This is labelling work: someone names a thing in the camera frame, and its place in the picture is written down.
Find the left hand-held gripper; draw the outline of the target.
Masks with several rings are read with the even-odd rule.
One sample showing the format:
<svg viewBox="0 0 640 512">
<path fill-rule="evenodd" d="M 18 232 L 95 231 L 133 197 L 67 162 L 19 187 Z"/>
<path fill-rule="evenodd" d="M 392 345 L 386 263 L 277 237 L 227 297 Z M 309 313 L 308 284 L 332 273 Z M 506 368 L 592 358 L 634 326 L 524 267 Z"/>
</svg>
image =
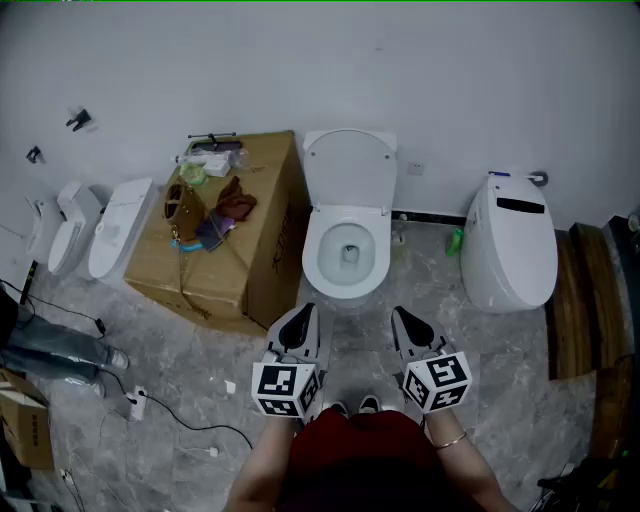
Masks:
<svg viewBox="0 0 640 512">
<path fill-rule="evenodd" d="M 320 343 L 319 309 L 314 303 L 298 306 L 268 330 L 268 349 L 253 364 L 251 396 L 268 417 L 295 419 L 300 426 L 313 421 L 322 409 L 326 371 L 316 358 Z"/>
</svg>

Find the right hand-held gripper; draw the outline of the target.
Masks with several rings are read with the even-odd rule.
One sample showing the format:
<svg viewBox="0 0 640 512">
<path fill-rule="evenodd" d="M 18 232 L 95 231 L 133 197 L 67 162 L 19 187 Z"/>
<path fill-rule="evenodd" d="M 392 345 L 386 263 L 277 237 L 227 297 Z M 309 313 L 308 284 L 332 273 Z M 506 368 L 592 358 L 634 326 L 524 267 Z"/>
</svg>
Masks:
<svg viewBox="0 0 640 512">
<path fill-rule="evenodd" d="M 436 352 L 447 343 L 444 329 L 434 317 L 403 306 L 393 308 L 391 326 L 395 349 L 402 359 L 417 359 L 425 352 Z M 466 354 L 449 351 L 408 362 L 401 390 L 426 416 L 461 404 L 472 383 Z"/>
</svg>

